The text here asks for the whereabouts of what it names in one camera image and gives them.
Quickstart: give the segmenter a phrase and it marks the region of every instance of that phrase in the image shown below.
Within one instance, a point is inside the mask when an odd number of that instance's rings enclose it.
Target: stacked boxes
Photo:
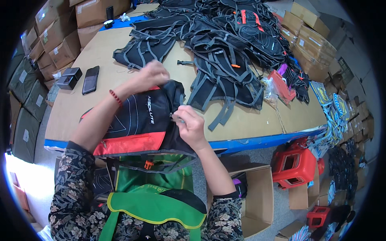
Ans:
[[[114,16],[126,12],[130,8],[127,0],[70,0],[75,5],[76,21],[78,23],[78,35],[81,47],[84,48],[96,33],[103,27],[107,20],[106,8],[113,6]]]

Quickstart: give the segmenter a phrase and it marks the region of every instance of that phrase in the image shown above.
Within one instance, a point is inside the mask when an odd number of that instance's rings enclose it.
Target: plastic bag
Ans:
[[[278,95],[275,94],[277,92],[276,86],[273,82],[272,78],[264,77],[262,78],[261,82],[265,86],[264,90],[264,97],[263,100],[268,103],[270,106],[272,106],[274,109],[276,109],[278,105]]]

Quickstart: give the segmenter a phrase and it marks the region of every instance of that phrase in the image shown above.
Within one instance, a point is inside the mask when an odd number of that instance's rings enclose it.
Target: orange buckle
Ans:
[[[146,170],[150,170],[150,169],[151,169],[151,166],[153,166],[153,165],[154,165],[154,163],[149,162],[149,161],[146,161],[146,162],[145,162],[145,169],[146,169]]]

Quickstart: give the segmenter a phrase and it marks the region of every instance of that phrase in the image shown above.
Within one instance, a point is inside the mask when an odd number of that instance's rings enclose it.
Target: window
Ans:
[[[354,78],[354,74],[351,72],[351,69],[342,57],[339,58],[338,63],[342,69],[340,74],[342,75],[343,83],[345,86],[347,86],[347,84]]]

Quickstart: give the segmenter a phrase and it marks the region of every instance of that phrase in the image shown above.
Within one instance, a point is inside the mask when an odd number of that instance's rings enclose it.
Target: purple fabric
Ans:
[[[282,64],[278,69],[278,73],[282,76],[286,72],[287,68],[288,68],[287,64]]]

